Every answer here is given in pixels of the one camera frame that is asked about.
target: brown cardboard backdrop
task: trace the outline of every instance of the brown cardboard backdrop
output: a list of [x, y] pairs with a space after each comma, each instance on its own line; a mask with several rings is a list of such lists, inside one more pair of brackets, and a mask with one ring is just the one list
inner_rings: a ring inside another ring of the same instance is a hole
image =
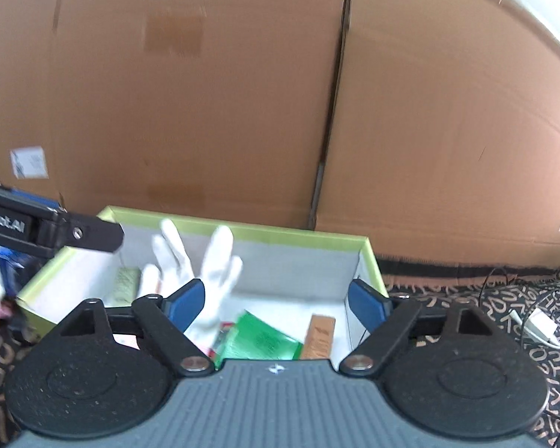
[[560, 49], [508, 0], [352, 0], [317, 228], [560, 266]]
[[[0, 0], [0, 180], [305, 227], [343, 0]], [[8, 152], [45, 149], [50, 180]]]

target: green packet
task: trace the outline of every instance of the green packet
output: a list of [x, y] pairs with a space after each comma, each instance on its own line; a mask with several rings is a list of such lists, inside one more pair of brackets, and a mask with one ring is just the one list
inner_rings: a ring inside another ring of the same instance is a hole
[[224, 359], [296, 360], [302, 348], [302, 343], [245, 312], [228, 332], [214, 364], [219, 368]]

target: green soap bar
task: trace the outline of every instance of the green soap bar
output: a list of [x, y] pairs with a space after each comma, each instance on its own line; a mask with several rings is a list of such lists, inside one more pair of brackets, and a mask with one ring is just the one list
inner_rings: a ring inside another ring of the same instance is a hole
[[110, 294], [109, 307], [128, 307], [137, 296], [141, 270], [138, 267], [120, 267]]
[[302, 343], [245, 312], [228, 332], [214, 363], [219, 368], [224, 359], [296, 360], [302, 348]]

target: light green box edge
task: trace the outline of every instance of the light green box edge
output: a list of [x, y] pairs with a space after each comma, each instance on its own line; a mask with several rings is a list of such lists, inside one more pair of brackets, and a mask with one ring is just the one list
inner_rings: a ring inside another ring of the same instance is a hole
[[[367, 237], [350, 236], [346, 234], [332, 234], [315, 232], [311, 230], [297, 230], [282, 227], [269, 227], [266, 225], [240, 224], [182, 215], [160, 214], [145, 212], [123, 207], [106, 207], [98, 215], [99, 218], [110, 222], [149, 227], [157, 229], [163, 218], [170, 218], [177, 229], [182, 233], [211, 235], [215, 228], [221, 224], [228, 225], [234, 237], [238, 240], [249, 240], [267, 244], [282, 244], [288, 246], [301, 246], [315, 249], [328, 249], [330, 251], [359, 251], [369, 271], [371, 286], [384, 296], [388, 296], [382, 275], [377, 266], [376, 258]], [[39, 292], [64, 265], [76, 254], [74, 248], [65, 247], [30, 281], [19, 293], [18, 303], [25, 310], [28, 320], [36, 327], [40, 335], [48, 333], [52, 324], [34, 314], [27, 305], [37, 298]]]

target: black circular cover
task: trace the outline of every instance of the black circular cover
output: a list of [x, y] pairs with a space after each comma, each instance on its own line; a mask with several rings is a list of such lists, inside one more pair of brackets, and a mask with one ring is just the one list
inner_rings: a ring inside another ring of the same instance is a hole
[[471, 440], [530, 428], [548, 399], [548, 386], [533, 361], [500, 348], [489, 336], [442, 338], [413, 348], [388, 367], [385, 388], [414, 422]]
[[68, 439], [124, 431], [147, 419], [170, 385], [167, 370], [139, 350], [94, 335], [40, 344], [6, 380], [22, 428]]

